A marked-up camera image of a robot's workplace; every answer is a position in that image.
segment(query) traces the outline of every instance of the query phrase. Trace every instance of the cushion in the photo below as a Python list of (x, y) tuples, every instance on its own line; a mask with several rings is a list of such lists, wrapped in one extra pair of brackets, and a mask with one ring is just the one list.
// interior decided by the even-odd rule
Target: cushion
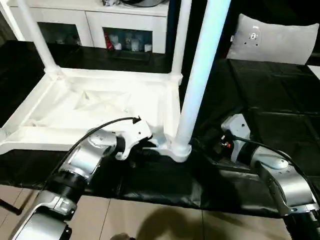
[(285, 26), (240, 14), (227, 58), (304, 65), (314, 49), (318, 28), (318, 23)]

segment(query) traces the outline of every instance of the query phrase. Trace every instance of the table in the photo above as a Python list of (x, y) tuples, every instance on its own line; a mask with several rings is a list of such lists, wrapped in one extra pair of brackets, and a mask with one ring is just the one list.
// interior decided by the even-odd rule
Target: table
[[(170, 72), (170, 59), (115, 60), (105, 49), (49, 45), (64, 68)], [(9, 41), (0, 48), (0, 124), (43, 76), (33, 43)], [(307, 66), (219, 60), (212, 68), (185, 163), (136, 150), (126, 161), (109, 159), (87, 195), (279, 217), (268, 188), (246, 167), (221, 157), (214, 146), (223, 119), (243, 113), (255, 140), (285, 151), (320, 196), (320, 82)], [(64, 152), (13, 150), (0, 155), (0, 184), (39, 189)]]

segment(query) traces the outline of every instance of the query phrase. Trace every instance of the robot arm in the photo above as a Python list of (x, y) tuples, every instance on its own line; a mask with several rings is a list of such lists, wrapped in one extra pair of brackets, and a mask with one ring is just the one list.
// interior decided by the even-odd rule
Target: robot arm
[[(245, 164), (257, 171), (268, 186), (281, 216), (319, 209), (308, 182), (286, 160), (285, 153), (280, 152), (280, 155), (263, 146), (239, 140), (240, 138), (250, 140), (250, 129), (242, 114), (235, 114), (227, 118), (221, 128), (231, 136), (238, 137), (238, 139), (232, 139), (231, 161)], [(224, 145), (229, 146), (227, 139), (223, 140)]]
[(125, 160), (131, 148), (152, 136), (140, 120), (127, 132), (116, 134), (100, 129), (81, 142), (48, 180), (43, 191), (13, 230), (10, 240), (68, 240), (77, 203), (101, 161), (108, 156)]

